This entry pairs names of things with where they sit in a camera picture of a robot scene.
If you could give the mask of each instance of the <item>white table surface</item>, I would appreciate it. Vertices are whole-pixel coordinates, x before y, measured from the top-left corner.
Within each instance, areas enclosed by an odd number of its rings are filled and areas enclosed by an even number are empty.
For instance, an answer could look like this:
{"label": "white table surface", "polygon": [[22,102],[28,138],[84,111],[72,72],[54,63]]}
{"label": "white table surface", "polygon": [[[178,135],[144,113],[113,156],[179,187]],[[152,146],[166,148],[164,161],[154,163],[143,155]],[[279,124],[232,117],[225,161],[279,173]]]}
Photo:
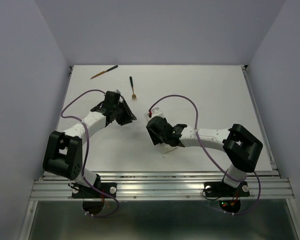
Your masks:
{"label": "white table surface", "polygon": [[[90,79],[110,67],[74,66],[65,98],[64,107],[87,90],[101,89],[106,92],[118,89],[138,118],[125,126],[113,122],[90,138],[89,170],[218,171],[199,147],[180,147],[162,153],[153,145],[145,128],[147,122],[144,114],[159,98],[173,93],[187,96],[195,102],[199,109],[199,128],[224,129],[239,123],[264,142],[240,66],[120,65],[115,70]],[[133,77],[136,101],[131,99],[129,76]],[[103,99],[101,93],[88,93],[69,107],[65,115],[84,118]],[[194,109],[187,100],[168,98],[160,102],[158,107],[163,110],[170,124],[194,126]],[[72,119],[60,119],[57,130],[64,131],[75,123]],[[209,149],[209,152],[224,169],[229,167],[231,162],[224,152],[213,149]],[[271,170],[265,147],[256,170]]]}

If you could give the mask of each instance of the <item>fork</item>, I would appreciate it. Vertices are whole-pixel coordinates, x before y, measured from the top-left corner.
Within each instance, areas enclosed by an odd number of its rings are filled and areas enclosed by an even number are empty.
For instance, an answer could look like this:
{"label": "fork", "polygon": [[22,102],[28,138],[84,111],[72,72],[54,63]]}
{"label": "fork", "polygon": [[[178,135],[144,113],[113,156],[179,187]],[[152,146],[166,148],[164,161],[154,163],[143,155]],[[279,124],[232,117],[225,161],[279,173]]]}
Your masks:
{"label": "fork", "polygon": [[132,88],[132,100],[136,100],[136,95],[134,94],[134,88],[133,88],[133,80],[132,77],[130,76],[130,83],[131,83],[131,88]]}

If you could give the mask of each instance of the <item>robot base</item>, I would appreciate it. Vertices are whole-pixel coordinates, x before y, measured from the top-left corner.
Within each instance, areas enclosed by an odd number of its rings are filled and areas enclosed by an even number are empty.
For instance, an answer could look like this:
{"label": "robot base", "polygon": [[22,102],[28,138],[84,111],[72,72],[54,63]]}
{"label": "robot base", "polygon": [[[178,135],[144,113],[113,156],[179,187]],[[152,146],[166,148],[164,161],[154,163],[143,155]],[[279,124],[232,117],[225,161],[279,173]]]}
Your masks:
{"label": "robot base", "polygon": [[249,187],[246,181],[241,182],[236,189],[218,181],[205,182],[204,187],[205,196],[208,198],[233,197],[237,192],[239,193],[240,198],[250,196]]}
{"label": "robot base", "polygon": [[[117,184],[115,182],[102,182],[101,186],[99,188],[100,191],[116,198],[116,192],[115,193],[110,193],[110,188],[114,187],[116,189]],[[79,189],[78,193],[72,193],[72,198],[73,199],[101,199],[101,198],[105,198],[108,199],[107,196],[102,196],[101,194],[99,194],[98,192],[94,191],[93,189],[91,189],[90,187],[87,186],[83,186],[80,184],[75,183],[74,184],[74,188]]]}

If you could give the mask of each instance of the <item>white enclosure wall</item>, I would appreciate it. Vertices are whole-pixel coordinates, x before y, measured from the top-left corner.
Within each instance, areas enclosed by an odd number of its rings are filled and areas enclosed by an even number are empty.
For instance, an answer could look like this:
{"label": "white enclosure wall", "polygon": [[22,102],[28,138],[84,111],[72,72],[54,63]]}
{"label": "white enclosure wall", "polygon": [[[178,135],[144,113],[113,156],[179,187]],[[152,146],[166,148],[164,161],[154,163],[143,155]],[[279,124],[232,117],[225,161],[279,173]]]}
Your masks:
{"label": "white enclosure wall", "polygon": [[36,2],[71,65],[244,65],[284,0]]}
{"label": "white enclosure wall", "polygon": [[0,0],[0,240],[18,239],[69,67],[33,0]]}
{"label": "white enclosure wall", "polygon": [[287,0],[248,68],[270,145],[300,211],[300,0]]}

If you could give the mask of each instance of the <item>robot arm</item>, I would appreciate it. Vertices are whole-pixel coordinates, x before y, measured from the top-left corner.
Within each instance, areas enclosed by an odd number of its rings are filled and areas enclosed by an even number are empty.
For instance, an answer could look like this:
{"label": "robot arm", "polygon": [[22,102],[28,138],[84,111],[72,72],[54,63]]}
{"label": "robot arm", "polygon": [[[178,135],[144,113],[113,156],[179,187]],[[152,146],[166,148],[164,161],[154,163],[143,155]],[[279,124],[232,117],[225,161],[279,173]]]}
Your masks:
{"label": "robot arm", "polygon": [[[172,147],[200,147],[193,127],[185,124],[173,127],[158,108],[154,109],[146,128],[154,145],[164,143]],[[246,173],[254,172],[263,145],[242,125],[234,124],[230,129],[198,129],[198,133],[206,148],[223,151],[228,155],[232,164],[227,174],[232,178],[242,179]],[[240,184],[226,175],[222,183],[233,189]]]}
{"label": "robot arm", "polygon": [[[86,124],[89,137],[91,137],[114,120],[122,126],[136,120],[136,117],[119,92],[107,91],[104,101],[92,108],[82,122]],[[49,137],[43,169],[89,187],[81,174],[83,167],[82,146],[85,142],[86,132],[81,123],[75,124],[61,133],[54,131]],[[85,169],[84,174],[88,182],[99,189],[100,176],[88,169]]]}

